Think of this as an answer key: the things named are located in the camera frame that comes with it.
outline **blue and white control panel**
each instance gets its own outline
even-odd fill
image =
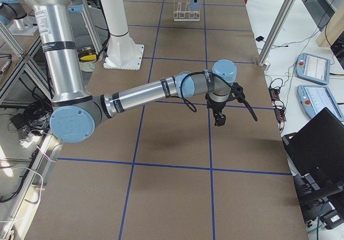
[[[302,79],[327,85],[330,65],[330,59],[302,53],[297,59],[296,74]]]
[[[300,85],[297,87],[297,93],[306,114],[310,118],[327,107],[335,117],[344,122],[344,115],[327,86]]]

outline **yellow object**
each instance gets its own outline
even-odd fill
[[[95,61],[96,59],[97,59],[97,55],[95,54],[85,55],[80,58],[81,61]]]

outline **white desk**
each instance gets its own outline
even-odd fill
[[[248,0],[247,11],[251,22],[252,30],[255,37],[263,36],[265,39],[271,30],[271,27],[276,19],[276,16],[283,4],[283,0]],[[290,42],[299,42],[310,37],[314,32],[318,32],[317,25],[314,23],[312,17],[308,13],[304,3],[301,0],[296,0],[292,10],[290,11],[276,41],[275,45],[282,45]],[[331,60],[334,59],[334,64],[331,65],[331,73],[343,74],[344,71],[337,59],[333,56],[332,51],[329,48],[320,48],[316,43],[316,38],[320,33],[318,32],[314,37],[309,40],[304,40],[302,43],[289,44],[288,47],[279,47],[270,51],[267,61],[271,63],[271,66],[266,75],[269,75],[272,79],[280,77],[283,81],[286,81],[288,76],[288,68],[292,66],[301,52],[311,53],[319,55]],[[261,49],[264,42],[257,42],[257,48]],[[269,85],[271,79],[266,77],[267,84]],[[280,86],[280,82],[276,81],[273,86]],[[285,84],[285,87],[281,89],[280,99],[286,104],[288,91],[289,98],[286,112],[286,122],[284,124],[284,130],[282,135],[297,132],[301,129],[310,118],[306,115],[303,107],[300,104],[297,95],[297,86],[300,84],[315,84],[306,80],[300,79],[295,76]],[[337,102],[344,102],[344,77],[333,77],[329,80],[329,88],[334,95]],[[309,234],[309,239],[316,239],[316,233]],[[319,230],[319,239],[321,240],[333,240],[344,239],[344,224],[333,230]]]

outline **blue joint cap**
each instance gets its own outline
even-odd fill
[[[2,3],[20,3],[19,0],[0,0]]]
[[[176,81],[176,88],[179,97],[182,97],[181,94],[181,83],[183,79],[186,77],[187,73],[181,73],[175,77]],[[188,77],[183,82],[183,97],[192,97],[195,93],[195,84],[191,77]]]
[[[194,2],[194,0],[191,0],[190,1],[190,11],[198,11],[199,5],[200,5],[200,0],[197,0],[196,3]]]
[[[68,11],[73,13],[81,13],[84,11],[84,4],[70,6]]]
[[[237,78],[237,66],[229,60],[219,60],[214,63],[212,73],[221,76],[226,82],[233,83]]]
[[[77,143],[93,134],[95,121],[84,109],[69,105],[59,107],[53,112],[50,128],[63,141]]]
[[[7,26],[10,23],[10,21],[7,18],[1,15],[0,15],[0,21],[4,23],[5,26]]]

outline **computer monitor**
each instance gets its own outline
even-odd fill
[[[299,173],[309,173],[320,189],[344,181],[344,125],[327,108],[284,146]],[[327,197],[344,218],[343,191],[322,197]]]

